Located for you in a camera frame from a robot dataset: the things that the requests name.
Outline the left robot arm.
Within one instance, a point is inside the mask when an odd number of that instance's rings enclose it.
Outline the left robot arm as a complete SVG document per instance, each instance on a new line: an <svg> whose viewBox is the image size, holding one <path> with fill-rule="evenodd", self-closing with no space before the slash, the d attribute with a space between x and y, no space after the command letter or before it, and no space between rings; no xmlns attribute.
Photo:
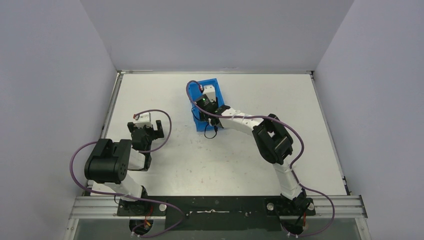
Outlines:
<svg viewBox="0 0 424 240"><path fill-rule="evenodd" d="M118 216L146 216L154 211L154 204L148 202L147 190L135 182L129 171L146 172L152 162L152 142L164 138L162 122L156 120L128 122L130 139L114 142L101 138L88 157L84 175L88 180L104 184L120 194Z"/></svg>

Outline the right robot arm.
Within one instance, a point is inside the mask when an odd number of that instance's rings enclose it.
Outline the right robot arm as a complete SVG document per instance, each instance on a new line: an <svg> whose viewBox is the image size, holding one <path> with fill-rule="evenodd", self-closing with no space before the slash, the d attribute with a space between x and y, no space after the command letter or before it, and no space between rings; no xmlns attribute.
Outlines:
<svg viewBox="0 0 424 240"><path fill-rule="evenodd" d="M200 119L215 129L231 129L253 137L260 156L272 164L281 191L282 209L290 215L303 216L308 209L306 193L296 181L286 157L293 153L294 140L274 114L254 117L228 105L218 106L206 94L198 97L194 107Z"/></svg>

